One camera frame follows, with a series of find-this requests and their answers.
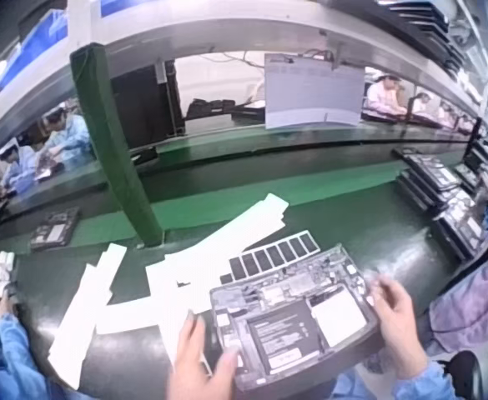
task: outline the green pole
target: green pole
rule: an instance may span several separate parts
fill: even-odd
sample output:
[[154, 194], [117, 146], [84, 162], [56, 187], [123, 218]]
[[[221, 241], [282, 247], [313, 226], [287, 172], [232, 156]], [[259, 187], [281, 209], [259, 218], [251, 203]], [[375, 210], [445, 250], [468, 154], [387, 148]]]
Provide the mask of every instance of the green pole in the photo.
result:
[[151, 210], [128, 154], [113, 100], [104, 46], [91, 43], [70, 57], [78, 100], [108, 185], [143, 243], [157, 246], [163, 240], [164, 231]]

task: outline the black chair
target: black chair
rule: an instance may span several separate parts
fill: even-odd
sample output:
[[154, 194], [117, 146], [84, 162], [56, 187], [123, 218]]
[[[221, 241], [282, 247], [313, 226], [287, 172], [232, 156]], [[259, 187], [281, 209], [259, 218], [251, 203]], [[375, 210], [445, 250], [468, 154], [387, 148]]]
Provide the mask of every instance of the black chair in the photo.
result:
[[457, 353], [450, 361], [438, 362], [451, 376], [455, 394], [465, 400], [483, 400], [483, 382], [479, 361], [471, 351]]

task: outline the finger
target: finger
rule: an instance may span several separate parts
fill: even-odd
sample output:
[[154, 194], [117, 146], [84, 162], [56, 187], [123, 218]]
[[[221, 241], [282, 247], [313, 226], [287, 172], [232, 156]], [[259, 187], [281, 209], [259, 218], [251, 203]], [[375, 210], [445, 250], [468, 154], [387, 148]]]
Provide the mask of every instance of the finger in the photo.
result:
[[213, 398], [230, 398], [233, 378], [238, 366], [238, 349], [230, 349], [219, 358], [216, 371], [209, 381]]
[[194, 331], [190, 336], [188, 349], [184, 354], [189, 361], [199, 363], [204, 350], [204, 331], [204, 320], [199, 317], [195, 323]]
[[383, 291], [378, 285], [371, 285], [370, 288], [371, 297], [374, 299], [374, 310], [377, 313], [380, 321], [386, 321], [394, 312], [392, 308], [383, 296]]
[[379, 281], [383, 288], [390, 295], [390, 300], [393, 304], [394, 309], [401, 310], [411, 305], [412, 300], [410, 299], [410, 295], [403, 287], [403, 285], [401, 285], [401, 283], [390, 277], [382, 275], [379, 277]]
[[179, 360], [184, 353], [184, 349], [188, 346], [192, 330], [194, 329], [194, 315], [189, 313], [184, 320], [184, 325], [179, 333], [179, 343], [177, 344], [177, 352], [175, 353], [175, 361]]

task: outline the purple jacket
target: purple jacket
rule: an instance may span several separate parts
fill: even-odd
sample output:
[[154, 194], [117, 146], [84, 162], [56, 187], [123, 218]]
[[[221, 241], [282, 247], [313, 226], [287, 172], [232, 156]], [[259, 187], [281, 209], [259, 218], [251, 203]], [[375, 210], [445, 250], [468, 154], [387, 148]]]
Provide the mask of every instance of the purple jacket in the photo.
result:
[[430, 305], [430, 323], [449, 353], [488, 340], [488, 262]]

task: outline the metal shelf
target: metal shelf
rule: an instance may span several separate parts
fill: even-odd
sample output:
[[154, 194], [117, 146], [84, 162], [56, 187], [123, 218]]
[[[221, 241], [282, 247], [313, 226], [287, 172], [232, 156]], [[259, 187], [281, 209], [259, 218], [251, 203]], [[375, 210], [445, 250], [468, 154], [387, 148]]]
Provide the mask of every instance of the metal shelf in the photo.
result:
[[335, 51], [384, 69], [477, 115], [479, 108], [445, 71], [397, 37], [336, 9], [304, 0], [158, 0], [100, 17], [99, 2], [69, 0], [68, 37], [0, 92], [0, 146], [74, 94], [69, 54], [106, 46], [111, 76], [190, 55], [239, 50]]

